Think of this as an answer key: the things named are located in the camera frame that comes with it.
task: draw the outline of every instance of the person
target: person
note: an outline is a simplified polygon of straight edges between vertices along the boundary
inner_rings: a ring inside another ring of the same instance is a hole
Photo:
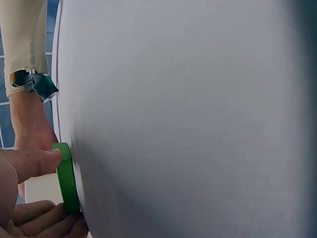
[[[86,237],[82,215],[70,216],[50,201],[15,205],[24,181],[54,173],[61,155],[38,95],[26,93],[18,77],[30,69],[47,73],[45,54],[47,0],[0,0],[4,77],[16,151],[0,150],[0,237]]]
[[[38,201],[15,205],[19,183],[51,173],[60,161],[58,149],[0,150],[0,237],[87,237],[82,214],[66,214],[63,204]]]

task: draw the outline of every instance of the wrist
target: wrist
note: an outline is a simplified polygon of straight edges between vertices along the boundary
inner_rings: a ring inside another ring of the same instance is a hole
[[[35,92],[13,93],[9,96],[9,103],[12,126],[16,136],[40,129],[48,123],[44,105]]]

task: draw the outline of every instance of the beige sleeve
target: beige sleeve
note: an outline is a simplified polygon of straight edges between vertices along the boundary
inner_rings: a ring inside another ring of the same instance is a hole
[[[15,74],[34,68],[47,73],[45,55],[47,0],[0,0],[6,94],[24,90],[13,87]]]

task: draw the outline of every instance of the white surface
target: white surface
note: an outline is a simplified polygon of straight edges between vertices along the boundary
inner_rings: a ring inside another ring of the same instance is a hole
[[[25,182],[25,202],[50,200],[55,204],[63,202],[57,174],[31,178]]]
[[[95,238],[305,237],[306,74],[284,2],[62,2],[60,136]]]

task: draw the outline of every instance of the green tape roll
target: green tape roll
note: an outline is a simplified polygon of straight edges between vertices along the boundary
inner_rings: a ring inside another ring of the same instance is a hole
[[[67,143],[55,143],[53,149],[62,153],[62,161],[56,169],[64,208],[68,214],[80,212],[80,203],[77,195],[73,161]]]

